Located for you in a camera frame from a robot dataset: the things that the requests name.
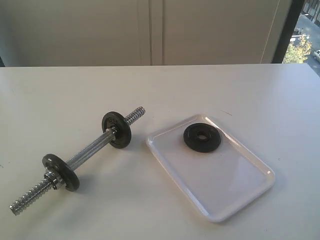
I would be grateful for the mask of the black window frame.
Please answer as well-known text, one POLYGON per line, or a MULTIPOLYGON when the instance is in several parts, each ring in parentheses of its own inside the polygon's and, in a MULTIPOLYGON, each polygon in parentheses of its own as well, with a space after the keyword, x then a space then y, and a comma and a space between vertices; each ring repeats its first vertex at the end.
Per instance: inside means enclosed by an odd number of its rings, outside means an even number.
POLYGON ((290 39, 292 37, 292 33, 299 19, 304 3, 304 0, 291 1, 276 49, 273 54, 273 58, 271 61, 272 64, 281 64, 283 62, 288 45, 290 43, 290 39))

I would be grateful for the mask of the chrome threaded dumbbell bar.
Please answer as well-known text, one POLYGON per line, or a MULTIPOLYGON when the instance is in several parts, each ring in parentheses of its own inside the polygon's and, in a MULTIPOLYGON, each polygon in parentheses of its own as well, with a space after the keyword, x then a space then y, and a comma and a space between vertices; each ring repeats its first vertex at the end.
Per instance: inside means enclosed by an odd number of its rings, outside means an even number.
MULTIPOLYGON (((131 113, 129 113, 127 116, 123 116, 123 115, 122 116, 125 118, 125 120, 128 122, 131 128, 131 125, 134 122, 136 122, 138 119, 140 119, 145 113, 146 113, 145 108, 143 106, 139 106, 135 110, 133 110, 131 113)), ((110 144, 112 140, 115 140, 116 139, 115 133, 116 133, 115 129, 107 128, 106 131, 103 132, 102 135, 100 135, 92 143, 90 143, 81 151, 76 153, 68 161, 64 161, 64 162, 66 162, 75 173, 75 170, 78 169, 82 164, 84 164, 87 160, 89 160, 104 146, 110 144)), ((32 188, 30 188, 21 197, 19 197, 13 203, 11 203, 9 205, 9 209, 14 215, 17 216, 51 189, 53 189, 51 183, 49 182, 49 180, 44 178, 44 174, 43 174, 43 179, 39 183, 34 185, 32 188)))

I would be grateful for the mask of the black weight plate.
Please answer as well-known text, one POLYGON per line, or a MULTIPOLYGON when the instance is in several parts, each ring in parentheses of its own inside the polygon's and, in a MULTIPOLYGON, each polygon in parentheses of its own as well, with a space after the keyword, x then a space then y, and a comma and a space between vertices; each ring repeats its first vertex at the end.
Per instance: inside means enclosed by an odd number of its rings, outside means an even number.
POLYGON ((65 183, 65 188, 70 191, 76 191, 80 186, 80 181, 75 172, 69 165, 58 156, 49 153, 42 158, 43 166, 50 172, 58 175, 65 183))
POLYGON ((193 123, 183 132, 184 143, 199 153, 215 151, 222 142, 219 131, 207 123, 193 123))

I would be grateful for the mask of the white rectangular plastic tray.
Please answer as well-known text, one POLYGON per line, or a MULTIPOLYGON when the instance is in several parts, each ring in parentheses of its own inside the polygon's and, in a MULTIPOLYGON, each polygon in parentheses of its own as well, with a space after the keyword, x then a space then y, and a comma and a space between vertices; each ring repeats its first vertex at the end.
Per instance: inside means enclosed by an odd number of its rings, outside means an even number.
POLYGON ((177 187, 213 223, 231 217, 275 183, 273 170, 206 114, 157 130, 147 136, 146 144, 177 187), (192 124, 216 128, 221 137, 219 147, 208 153, 190 149, 183 134, 192 124))

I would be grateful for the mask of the chrome collar nut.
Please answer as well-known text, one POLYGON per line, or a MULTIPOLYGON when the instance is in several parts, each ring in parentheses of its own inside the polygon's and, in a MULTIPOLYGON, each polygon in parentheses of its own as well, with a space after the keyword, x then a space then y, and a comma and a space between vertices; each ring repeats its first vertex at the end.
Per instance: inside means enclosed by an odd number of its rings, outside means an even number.
POLYGON ((54 190, 60 189, 65 184, 65 181, 62 179, 59 173, 55 171, 46 171, 44 173, 44 178, 49 180, 54 190))

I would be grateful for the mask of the black weight plate far end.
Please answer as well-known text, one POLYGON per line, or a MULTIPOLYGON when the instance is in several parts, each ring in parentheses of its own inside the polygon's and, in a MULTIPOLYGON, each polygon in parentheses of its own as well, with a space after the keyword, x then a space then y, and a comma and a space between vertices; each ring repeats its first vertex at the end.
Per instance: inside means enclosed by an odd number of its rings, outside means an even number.
POLYGON ((118 112, 110 111, 104 115, 101 122, 102 131, 106 129, 115 129, 115 140, 110 144, 117 149, 126 148, 132 139, 130 125, 126 119, 118 112))

